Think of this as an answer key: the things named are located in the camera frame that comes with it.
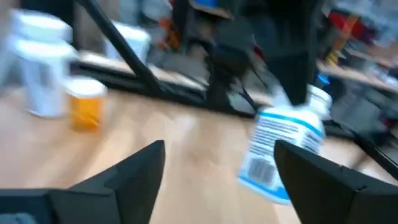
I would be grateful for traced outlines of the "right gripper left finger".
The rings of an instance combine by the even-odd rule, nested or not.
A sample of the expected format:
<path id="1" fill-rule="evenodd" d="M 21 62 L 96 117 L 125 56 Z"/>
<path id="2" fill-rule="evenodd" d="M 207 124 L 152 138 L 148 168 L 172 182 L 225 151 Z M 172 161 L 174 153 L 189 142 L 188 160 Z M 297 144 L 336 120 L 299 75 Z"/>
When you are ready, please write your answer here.
<path id="1" fill-rule="evenodd" d="M 68 189 L 0 189 L 0 224 L 149 224 L 163 140 Z"/>

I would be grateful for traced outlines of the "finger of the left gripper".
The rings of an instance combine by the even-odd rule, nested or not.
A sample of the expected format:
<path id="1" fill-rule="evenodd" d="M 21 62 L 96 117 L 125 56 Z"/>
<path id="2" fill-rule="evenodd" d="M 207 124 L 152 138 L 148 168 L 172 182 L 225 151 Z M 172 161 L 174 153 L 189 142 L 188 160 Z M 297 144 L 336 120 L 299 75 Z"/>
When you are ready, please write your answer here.
<path id="1" fill-rule="evenodd" d="M 307 99 L 308 57 L 288 55 L 272 57 L 267 61 L 269 71 L 278 79 L 293 106 Z"/>

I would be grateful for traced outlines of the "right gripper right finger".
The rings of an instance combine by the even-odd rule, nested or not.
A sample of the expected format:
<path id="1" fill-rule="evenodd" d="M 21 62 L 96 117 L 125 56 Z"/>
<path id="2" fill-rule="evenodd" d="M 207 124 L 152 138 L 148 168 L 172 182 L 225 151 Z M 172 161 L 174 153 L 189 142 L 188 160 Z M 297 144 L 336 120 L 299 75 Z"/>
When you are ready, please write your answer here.
<path id="1" fill-rule="evenodd" d="M 398 224 L 398 187 L 278 140 L 274 159 L 302 224 Z"/>

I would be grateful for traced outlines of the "slim white labelled bottle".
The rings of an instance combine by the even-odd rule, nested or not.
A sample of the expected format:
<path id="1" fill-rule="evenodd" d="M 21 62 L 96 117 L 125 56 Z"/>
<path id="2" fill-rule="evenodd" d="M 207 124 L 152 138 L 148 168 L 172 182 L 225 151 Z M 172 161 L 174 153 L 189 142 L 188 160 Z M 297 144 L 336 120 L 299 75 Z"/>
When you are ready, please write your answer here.
<path id="1" fill-rule="evenodd" d="M 330 118 L 332 102 L 327 92 L 309 85 L 305 103 L 292 106 L 284 89 L 275 88 L 271 107 L 257 113 L 238 181 L 274 203 L 288 205 L 290 199 L 274 160 L 274 144 L 285 140 L 318 154 L 325 139 L 323 121 Z"/>

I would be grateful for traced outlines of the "orange vial white cap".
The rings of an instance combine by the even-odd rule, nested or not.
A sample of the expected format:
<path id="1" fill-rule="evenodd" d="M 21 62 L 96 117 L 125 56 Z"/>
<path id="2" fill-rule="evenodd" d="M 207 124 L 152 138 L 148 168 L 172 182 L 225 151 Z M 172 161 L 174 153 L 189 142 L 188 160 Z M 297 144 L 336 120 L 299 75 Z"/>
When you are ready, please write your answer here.
<path id="1" fill-rule="evenodd" d="M 107 87 L 94 78 L 75 76 L 67 81 L 65 90 L 72 128 L 78 131 L 99 129 L 105 117 Z"/>

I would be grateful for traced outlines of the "large white barcode bottle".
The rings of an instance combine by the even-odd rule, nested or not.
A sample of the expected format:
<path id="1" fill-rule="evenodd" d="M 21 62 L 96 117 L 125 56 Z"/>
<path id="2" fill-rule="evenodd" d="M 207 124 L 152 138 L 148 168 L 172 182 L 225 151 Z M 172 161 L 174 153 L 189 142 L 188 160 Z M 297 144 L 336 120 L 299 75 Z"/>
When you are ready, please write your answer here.
<path id="1" fill-rule="evenodd" d="M 56 118 L 65 114 L 65 82 L 78 59 L 72 28 L 60 18 L 39 11 L 13 9 L 8 43 L 16 56 L 34 115 Z"/>

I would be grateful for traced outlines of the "white bucket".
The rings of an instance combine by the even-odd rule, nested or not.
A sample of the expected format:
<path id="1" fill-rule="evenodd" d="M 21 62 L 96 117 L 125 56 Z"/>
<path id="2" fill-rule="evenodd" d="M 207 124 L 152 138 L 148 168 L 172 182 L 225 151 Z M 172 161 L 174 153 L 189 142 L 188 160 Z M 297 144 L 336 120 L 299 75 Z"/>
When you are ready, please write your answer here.
<path id="1" fill-rule="evenodd" d="M 140 61 L 147 63 L 147 54 L 150 48 L 151 36 L 144 29 L 137 26 L 129 26 L 127 24 L 112 21 L 119 33 L 125 38 L 126 42 L 137 55 Z M 123 60 L 122 56 L 115 49 L 114 45 L 105 36 L 103 37 L 103 48 L 107 58 L 115 60 Z"/>

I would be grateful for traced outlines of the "black aluminium frame rail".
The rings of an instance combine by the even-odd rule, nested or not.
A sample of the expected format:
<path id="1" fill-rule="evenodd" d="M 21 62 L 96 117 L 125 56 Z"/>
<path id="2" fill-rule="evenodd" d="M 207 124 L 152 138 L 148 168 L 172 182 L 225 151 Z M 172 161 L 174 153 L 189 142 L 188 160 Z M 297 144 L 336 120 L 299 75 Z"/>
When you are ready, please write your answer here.
<path id="1" fill-rule="evenodd" d="M 176 103 L 181 103 L 183 105 L 195 106 L 198 108 L 207 109 L 209 108 L 199 107 L 197 105 L 188 104 L 176 97 L 176 93 L 181 90 L 191 90 L 196 93 L 199 93 L 204 90 L 192 90 L 184 86 L 178 86 L 175 84 L 167 84 L 159 80 L 144 63 L 142 63 L 137 55 L 133 52 L 133 50 L 128 46 L 125 38 L 119 33 L 117 28 L 113 25 L 113 23 L 109 20 L 109 18 L 105 15 L 104 11 L 100 7 L 100 5 L 95 0 L 75 0 L 78 2 L 90 15 L 90 17 L 94 20 L 95 24 L 99 27 L 100 31 L 105 35 L 106 38 L 114 45 L 115 49 L 122 56 L 123 60 L 127 63 L 129 68 L 134 72 L 134 76 L 132 78 L 128 78 L 125 82 L 118 80 L 115 84 L 115 88 L 119 88 L 121 90 L 126 90 L 132 93 L 138 93 L 140 95 L 152 96 L 154 98 L 159 98 L 163 100 L 174 101 Z M 318 21 L 320 20 L 320 13 L 317 17 L 316 28 L 317 28 L 317 55 L 318 55 Z M 307 85 L 307 87 L 314 83 L 315 80 L 315 72 L 311 82 Z M 239 116 L 242 118 L 253 118 L 254 113 L 242 112 L 233 108 L 232 113 L 227 113 L 225 111 L 216 111 L 220 113 L 230 114 Z"/>

